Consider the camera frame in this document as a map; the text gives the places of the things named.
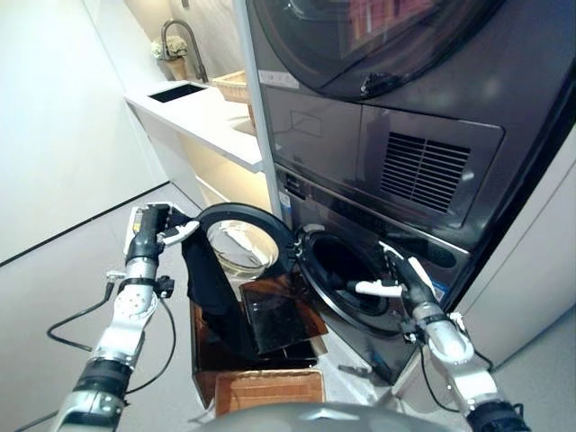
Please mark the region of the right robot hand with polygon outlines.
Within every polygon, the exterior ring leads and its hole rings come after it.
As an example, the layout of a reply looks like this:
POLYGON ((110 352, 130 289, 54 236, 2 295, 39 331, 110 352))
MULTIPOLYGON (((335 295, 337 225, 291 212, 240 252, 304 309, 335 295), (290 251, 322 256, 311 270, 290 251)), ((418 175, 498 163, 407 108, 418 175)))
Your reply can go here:
POLYGON ((414 256, 404 256, 394 247, 380 241, 385 269, 391 275, 393 283, 375 281, 352 281, 346 289, 382 298, 401 299, 404 310, 412 316, 414 310, 424 304, 437 304, 431 278, 414 256))

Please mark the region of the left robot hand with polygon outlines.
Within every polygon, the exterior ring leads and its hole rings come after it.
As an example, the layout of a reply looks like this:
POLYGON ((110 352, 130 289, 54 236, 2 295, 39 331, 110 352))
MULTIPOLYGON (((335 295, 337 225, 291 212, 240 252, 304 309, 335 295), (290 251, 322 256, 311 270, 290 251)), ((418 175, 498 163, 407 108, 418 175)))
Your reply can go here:
POLYGON ((182 243, 199 225, 196 218, 186 215, 173 202, 151 202, 133 207, 123 249, 125 261, 147 258, 157 262, 165 248, 182 243))

